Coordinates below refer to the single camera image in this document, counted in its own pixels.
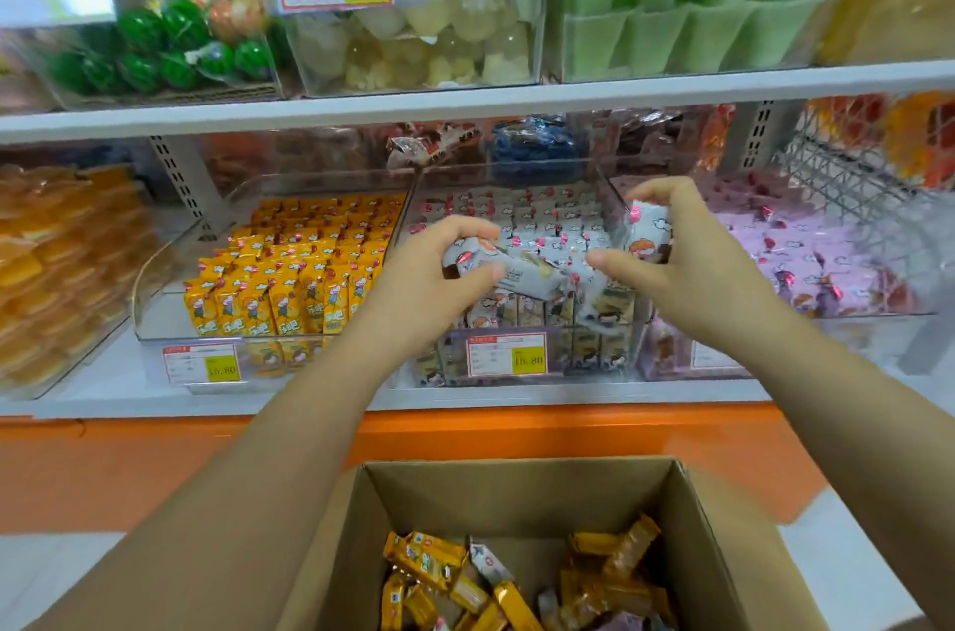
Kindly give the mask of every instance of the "white floor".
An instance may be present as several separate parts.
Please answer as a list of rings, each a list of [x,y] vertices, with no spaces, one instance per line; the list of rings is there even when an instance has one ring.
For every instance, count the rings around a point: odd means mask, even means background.
[[[883,631],[919,614],[836,493],[821,493],[781,531],[832,631]],[[0,536],[0,631],[19,631],[43,613],[121,538]]]

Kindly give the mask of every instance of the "person's right arm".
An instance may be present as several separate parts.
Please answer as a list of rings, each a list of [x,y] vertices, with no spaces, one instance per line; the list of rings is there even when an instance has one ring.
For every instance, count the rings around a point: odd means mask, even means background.
[[[778,297],[691,179],[647,181],[628,199],[670,205],[669,262],[609,250],[588,262],[746,367],[925,614],[955,629],[955,418]]]

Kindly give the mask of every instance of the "orange panel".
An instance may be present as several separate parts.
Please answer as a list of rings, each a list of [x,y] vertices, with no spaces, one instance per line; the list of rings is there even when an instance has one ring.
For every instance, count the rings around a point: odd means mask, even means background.
[[[249,419],[0,422],[0,533],[132,528]],[[783,522],[825,485],[770,404],[371,412],[349,463],[659,453],[734,478]]]

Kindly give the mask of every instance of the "person's right hand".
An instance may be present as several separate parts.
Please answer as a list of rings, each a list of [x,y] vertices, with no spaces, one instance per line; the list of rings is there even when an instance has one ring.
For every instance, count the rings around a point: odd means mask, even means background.
[[[632,200],[670,207],[668,263],[651,264],[610,249],[590,251],[587,262],[650,297],[664,321],[737,359],[740,351],[795,316],[710,213],[692,179],[646,181],[627,194],[627,201]]]

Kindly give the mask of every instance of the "brown cardboard box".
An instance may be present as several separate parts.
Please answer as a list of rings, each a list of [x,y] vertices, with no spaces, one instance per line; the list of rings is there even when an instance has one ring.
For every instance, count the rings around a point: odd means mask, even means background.
[[[662,529],[647,563],[671,589],[684,631],[827,628],[758,507],[654,456],[355,468],[336,486],[278,629],[376,631],[392,529],[487,543],[534,607],[539,591],[558,586],[567,534],[621,532],[639,511]]]

